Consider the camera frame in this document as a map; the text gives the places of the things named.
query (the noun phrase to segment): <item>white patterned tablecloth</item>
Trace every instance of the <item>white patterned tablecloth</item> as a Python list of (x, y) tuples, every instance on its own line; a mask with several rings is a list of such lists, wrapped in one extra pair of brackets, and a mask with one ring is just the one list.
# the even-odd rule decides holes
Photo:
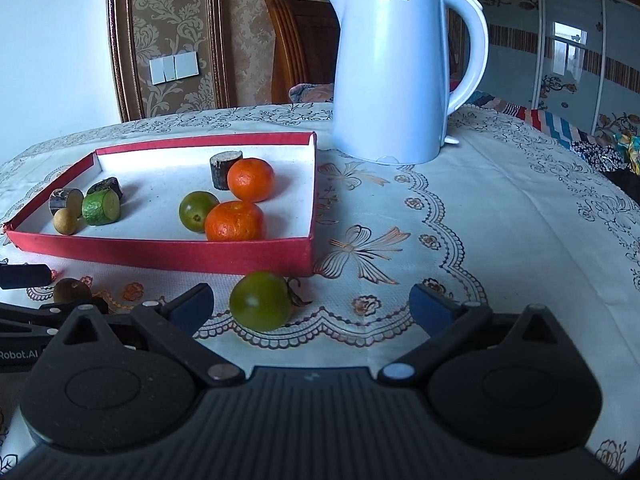
[[(248, 332), (233, 322), (227, 300), (238, 276), (23, 253), (4, 235), (0, 260), (45, 263), (59, 278), (81, 278), (118, 312), (210, 283), (215, 311), (196, 338), (247, 371), (253, 365), (365, 365), (377, 372), (426, 339), (406, 304), (414, 283), (425, 282), (457, 301), (489, 303), (498, 312), (546, 304), (603, 392), (589, 448), (622, 471), (640, 452), (640, 209), (577, 155), (521, 120), (463, 107), (449, 123), (458, 146), (444, 147), (428, 164), (400, 168), (362, 163), (334, 150), (330, 104), (118, 124), (38, 144), (0, 167), (5, 221), (69, 164), (101, 146), (235, 132), (317, 132), (316, 275), (297, 290), (312, 303), (274, 333)], [(51, 296), (52, 287), (0, 291), (0, 301), (33, 307)], [(16, 412), (24, 374), (5, 374), (0, 381), (4, 472), (33, 443)]]

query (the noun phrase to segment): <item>ribbed black surface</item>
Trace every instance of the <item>ribbed black surface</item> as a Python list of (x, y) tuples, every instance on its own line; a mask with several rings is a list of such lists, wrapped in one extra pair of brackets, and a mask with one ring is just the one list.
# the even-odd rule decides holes
[(584, 450), (502, 458), (435, 425), (410, 390), (367, 369), (256, 368), (211, 390), (178, 431), (144, 449), (75, 456), (39, 447), (8, 480), (611, 480)]

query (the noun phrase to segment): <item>white wall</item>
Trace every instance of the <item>white wall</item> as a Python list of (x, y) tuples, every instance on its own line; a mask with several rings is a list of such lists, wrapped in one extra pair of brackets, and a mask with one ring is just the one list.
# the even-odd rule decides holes
[(119, 122), (106, 0), (0, 0), (0, 164)]

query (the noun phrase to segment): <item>window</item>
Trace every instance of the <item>window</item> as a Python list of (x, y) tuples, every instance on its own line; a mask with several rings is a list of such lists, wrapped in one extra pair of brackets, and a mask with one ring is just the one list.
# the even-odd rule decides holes
[(584, 62), (583, 46), (587, 44), (587, 31), (555, 22), (553, 35), (554, 72), (559, 75), (569, 72), (574, 76), (574, 80), (579, 82)]

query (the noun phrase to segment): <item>kettle handle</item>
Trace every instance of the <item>kettle handle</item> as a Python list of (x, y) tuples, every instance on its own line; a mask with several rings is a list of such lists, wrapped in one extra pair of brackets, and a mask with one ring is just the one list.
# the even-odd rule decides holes
[(460, 108), (478, 88), (484, 75), (489, 55), (489, 31), (478, 0), (443, 0), (447, 7), (455, 10), (469, 31), (471, 50), (466, 72), (457, 88), (449, 95), (447, 115)]

